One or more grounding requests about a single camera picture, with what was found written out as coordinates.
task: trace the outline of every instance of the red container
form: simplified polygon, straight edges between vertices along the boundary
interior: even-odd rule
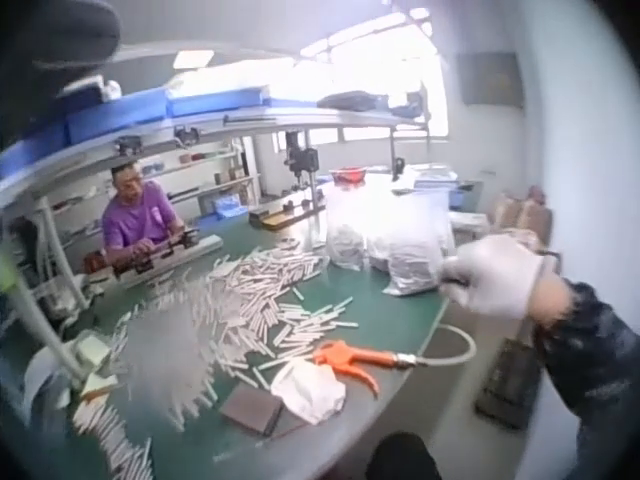
[[[333,176],[333,181],[336,185],[357,185],[364,181],[367,170],[361,167],[346,167],[338,170],[329,170],[329,173]]]

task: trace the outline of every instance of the brown sponge block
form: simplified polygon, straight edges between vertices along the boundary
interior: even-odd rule
[[[266,437],[273,433],[283,403],[269,392],[240,383],[220,407],[220,413]]]

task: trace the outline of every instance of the pile of white rods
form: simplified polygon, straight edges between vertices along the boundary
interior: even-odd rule
[[[78,406],[73,424],[78,433],[92,433],[107,457],[109,471],[118,480],[153,480],[151,468],[151,439],[144,447],[133,445],[125,431],[125,423],[117,410],[107,405],[107,396]]]

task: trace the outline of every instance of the purple shirt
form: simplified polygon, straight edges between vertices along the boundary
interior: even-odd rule
[[[123,205],[117,197],[111,199],[102,214],[104,245],[124,248],[143,238],[158,244],[169,238],[169,225],[175,219],[176,212],[160,185],[146,182],[138,205]]]

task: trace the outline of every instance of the black bag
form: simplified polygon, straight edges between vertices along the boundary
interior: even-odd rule
[[[349,112],[387,111],[389,110],[389,97],[386,95],[371,95],[361,90],[336,93],[318,101],[318,108],[334,108]]]

